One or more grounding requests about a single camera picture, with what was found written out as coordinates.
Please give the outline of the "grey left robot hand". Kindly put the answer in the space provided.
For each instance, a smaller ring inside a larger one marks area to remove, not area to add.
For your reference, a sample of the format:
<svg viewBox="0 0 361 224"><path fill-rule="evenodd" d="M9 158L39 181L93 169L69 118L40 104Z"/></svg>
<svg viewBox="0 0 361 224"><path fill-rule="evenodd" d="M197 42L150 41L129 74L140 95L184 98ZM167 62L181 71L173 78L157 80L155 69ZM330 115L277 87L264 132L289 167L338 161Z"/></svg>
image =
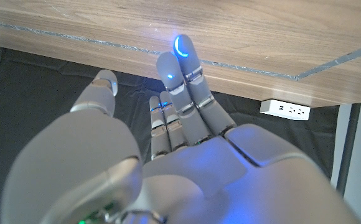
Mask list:
<svg viewBox="0 0 361 224"><path fill-rule="evenodd" d="M114 118L101 70L71 110L16 157L1 223L358 223L317 164L277 135L237 126L215 100L191 39L156 62L151 160Z"/></svg>

